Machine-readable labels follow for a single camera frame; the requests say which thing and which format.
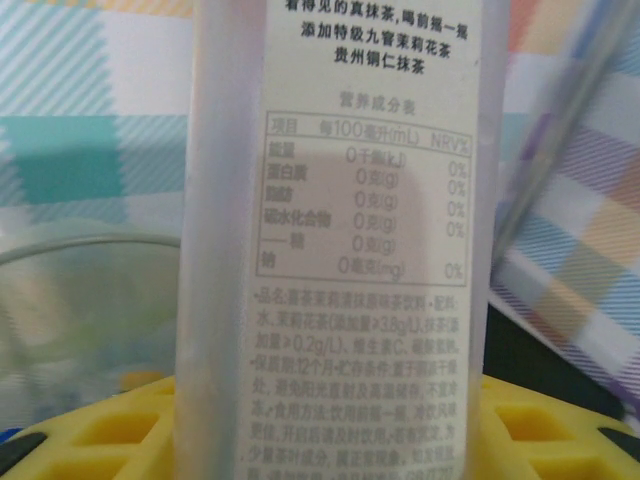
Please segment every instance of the nutrition label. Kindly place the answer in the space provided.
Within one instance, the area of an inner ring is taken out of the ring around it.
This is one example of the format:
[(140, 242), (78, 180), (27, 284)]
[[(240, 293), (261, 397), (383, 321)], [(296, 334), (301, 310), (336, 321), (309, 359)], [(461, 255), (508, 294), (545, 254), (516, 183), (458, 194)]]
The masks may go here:
[(458, 480), (481, 2), (267, 5), (235, 478)]
[[(265, 138), (259, 276), (466, 284), (470, 136), (365, 117), (269, 112)], [(429, 228), (433, 218), (446, 221)]]

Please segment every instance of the plaid fabric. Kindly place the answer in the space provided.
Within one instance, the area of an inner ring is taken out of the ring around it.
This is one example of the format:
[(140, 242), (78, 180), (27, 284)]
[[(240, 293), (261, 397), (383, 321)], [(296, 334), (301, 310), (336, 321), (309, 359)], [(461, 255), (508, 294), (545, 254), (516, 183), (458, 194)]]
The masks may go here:
[(0, 234), (180, 231), (192, 0), (0, 2)]
[[(555, 73), (586, 0), (517, 0), (503, 162)], [(640, 24), (528, 217), (496, 293), (570, 362), (640, 414)]]

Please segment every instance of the black surface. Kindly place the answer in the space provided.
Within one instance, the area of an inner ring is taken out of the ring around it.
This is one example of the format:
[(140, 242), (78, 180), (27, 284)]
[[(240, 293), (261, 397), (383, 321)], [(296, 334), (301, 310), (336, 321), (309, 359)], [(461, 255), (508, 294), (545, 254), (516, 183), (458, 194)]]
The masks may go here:
[(612, 430), (611, 428), (600, 428), (600, 433), (615, 443), (622, 450), (632, 456), (636, 462), (640, 463), (640, 438), (632, 437), (624, 432)]
[(30, 433), (0, 445), (0, 477), (15, 467), (47, 439), (44, 433)]
[(484, 373), (621, 420), (616, 396), (489, 307)]

